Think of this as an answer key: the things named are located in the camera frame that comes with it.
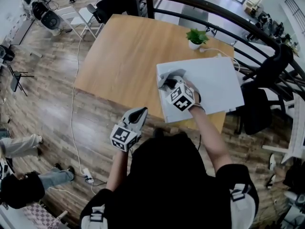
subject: white flower pot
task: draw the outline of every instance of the white flower pot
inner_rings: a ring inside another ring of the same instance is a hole
[[[189,47],[190,49],[193,49],[193,50],[196,50],[200,47],[201,44],[195,44],[195,43],[192,43],[190,40],[189,40]]]

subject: folding chair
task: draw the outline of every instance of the folding chair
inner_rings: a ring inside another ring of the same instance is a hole
[[[13,71],[12,67],[10,65],[8,65],[8,69],[10,70],[10,73],[12,74],[13,76],[13,79],[10,83],[10,88],[13,92],[16,92],[17,91],[17,87],[20,88],[20,90],[22,90],[24,92],[24,94],[26,96],[28,96],[26,94],[26,92],[24,91],[23,87],[21,86],[20,84],[20,79],[21,77],[34,77],[33,75],[22,75],[21,73],[28,73],[26,71]]]
[[[100,27],[90,27],[92,22],[91,19],[93,18],[93,14],[88,11],[87,8],[82,8],[77,12],[74,7],[67,7],[60,10],[56,10],[55,13],[60,16],[70,27],[71,29],[79,36],[80,39],[82,39],[85,35],[85,32],[88,30],[91,32],[91,34],[96,39],[96,35],[99,32]],[[75,25],[81,25],[84,24],[85,28],[79,34],[74,26]]]

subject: gray pants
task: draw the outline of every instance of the gray pants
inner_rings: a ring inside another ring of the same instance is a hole
[[[74,174],[68,170],[59,170],[58,168],[53,168],[51,171],[38,175],[40,178],[44,190],[50,187],[61,185],[72,181],[74,179]]]
[[[3,138],[0,145],[6,158],[24,157],[27,155],[38,156],[37,145],[40,136],[33,134],[22,138]]]

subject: wooden floor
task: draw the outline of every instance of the wooden floor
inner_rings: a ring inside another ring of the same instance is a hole
[[[68,0],[54,1],[58,2],[61,8],[68,6]],[[74,6],[79,9],[96,1],[77,0]],[[1,70],[0,94],[2,99],[6,98],[5,103],[1,106],[1,117],[4,114],[12,117],[12,121],[5,127],[11,130],[12,137],[37,133],[44,138],[41,147],[43,151],[41,161],[37,161],[33,157],[16,158],[14,167],[17,171],[36,170],[42,173],[59,162],[64,168],[73,165],[80,174],[70,126],[72,86],[78,68],[79,42],[79,38],[73,32],[63,32],[60,36],[52,37],[42,27],[35,24],[31,27],[23,43],[31,45],[44,56],[39,59],[14,49],[16,57],[11,64],[14,70],[28,71],[35,76],[33,79],[22,78],[21,80],[28,97],[20,90],[13,93],[10,89],[11,75],[8,69]],[[80,44],[80,65],[92,43],[93,37],[87,33]],[[102,181],[107,181],[115,154],[115,149],[110,146],[109,135],[113,125],[118,122],[125,111],[125,108],[114,103],[75,91],[73,130],[81,166],[82,168],[87,167],[94,177]],[[177,128],[166,125],[160,119],[149,117],[143,128],[143,138],[140,143],[152,135],[155,127],[163,127],[169,134],[179,131]],[[253,136],[246,134],[236,136],[234,135],[235,127],[236,118],[227,116],[222,136],[230,149],[234,162],[248,166],[251,178],[258,190],[260,206],[254,222],[254,227],[257,228],[262,222],[268,223],[276,220],[287,210],[283,191],[276,188],[270,191],[264,187],[272,173],[268,170],[270,153],[262,150],[261,146],[262,144],[287,146],[291,127],[285,126],[278,118],[275,118],[271,128]],[[198,145],[199,132],[184,131]],[[212,175],[213,168],[203,147],[200,149],[200,154],[208,174]],[[72,183],[58,188],[65,189],[85,200],[89,200],[93,196],[91,187],[81,177],[76,177]],[[93,190],[97,192],[101,188],[103,186],[93,187]],[[68,222],[73,225],[78,223],[79,214],[86,204],[85,201],[75,196],[55,190],[49,190],[43,201],[56,215],[67,210],[69,212]]]

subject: person's hand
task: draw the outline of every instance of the person's hand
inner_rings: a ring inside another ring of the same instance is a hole
[[[18,180],[23,180],[25,179],[25,175],[22,173],[14,173],[14,176],[18,179]]]
[[[186,79],[184,79],[184,81],[188,87],[191,87],[194,90],[195,104],[200,104],[200,94],[199,94],[198,89],[195,87],[195,85],[192,82],[190,82]]]

